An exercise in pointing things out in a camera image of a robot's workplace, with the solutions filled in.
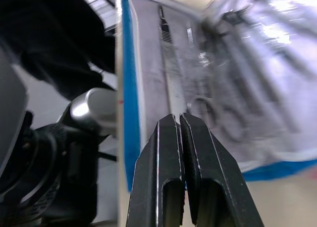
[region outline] black fabric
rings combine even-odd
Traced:
[[[111,89],[87,62],[114,73],[114,37],[83,0],[0,0],[0,45],[69,100]]]

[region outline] plastic wrap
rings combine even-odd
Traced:
[[[279,11],[272,1],[214,0],[199,18],[165,0],[131,0],[142,140],[171,112],[159,37],[163,5],[187,109],[209,125],[241,171],[317,159],[317,41],[288,22],[310,23],[305,15],[314,18],[315,6],[297,0]]]
[[[215,83],[214,87],[231,87],[231,94],[236,93],[236,109],[242,105],[241,114],[248,121],[249,143],[245,141],[244,147],[256,150],[253,158],[258,163],[267,162],[268,157],[280,161],[316,159],[314,3],[312,0],[232,0],[227,4],[235,10],[223,13],[216,27],[212,27],[214,22],[208,25],[219,35],[218,54],[227,51],[225,61],[217,61],[217,70],[224,70],[227,64],[226,70],[233,72],[227,73],[223,82]],[[232,74],[244,84],[243,90],[230,79]],[[233,102],[230,95],[226,97]],[[237,146],[225,147],[232,153],[231,149]]]

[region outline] blue stripe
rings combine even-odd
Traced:
[[[315,164],[317,164],[317,160],[303,162],[283,161],[245,172],[243,177],[247,182],[274,180],[290,176]]]
[[[128,0],[122,0],[124,163],[128,190],[132,189],[135,162],[140,154],[140,126],[134,60],[132,19]]]

